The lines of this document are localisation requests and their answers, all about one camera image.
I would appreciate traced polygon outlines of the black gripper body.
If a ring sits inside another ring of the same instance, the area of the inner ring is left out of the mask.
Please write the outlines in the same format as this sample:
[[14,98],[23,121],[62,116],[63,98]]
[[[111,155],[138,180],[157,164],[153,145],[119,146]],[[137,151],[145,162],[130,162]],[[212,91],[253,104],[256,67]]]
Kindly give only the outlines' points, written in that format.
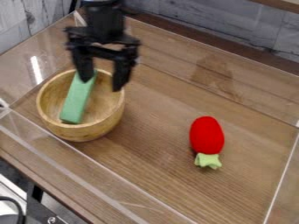
[[69,26],[67,49],[75,60],[137,60],[141,40],[125,31],[122,20],[94,20],[86,26]]

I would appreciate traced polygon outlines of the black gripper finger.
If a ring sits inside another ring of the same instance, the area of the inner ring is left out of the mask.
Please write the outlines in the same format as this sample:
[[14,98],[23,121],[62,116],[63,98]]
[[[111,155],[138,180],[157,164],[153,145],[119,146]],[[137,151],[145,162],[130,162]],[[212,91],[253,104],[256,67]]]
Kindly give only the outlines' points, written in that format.
[[78,47],[73,51],[74,65],[77,66],[83,82],[89,82],[94,77],[94,57],[94,53],[85,47]]
[[113,90],[121,91],[130,82],[131,72],[137,65],[137,54],[117,56],[114,59]]

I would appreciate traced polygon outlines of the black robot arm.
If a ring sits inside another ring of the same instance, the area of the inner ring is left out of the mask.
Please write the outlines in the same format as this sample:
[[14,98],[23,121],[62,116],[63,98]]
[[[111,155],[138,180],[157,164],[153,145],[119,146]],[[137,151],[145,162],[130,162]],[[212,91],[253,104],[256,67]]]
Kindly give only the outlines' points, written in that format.
[[87,25],[66,28],[73,63],[83,82],[94,76],[94,58],[114,62],[113,91],[130,82],[139,57],[141,40],[126,34],[123,0],[83,0]]

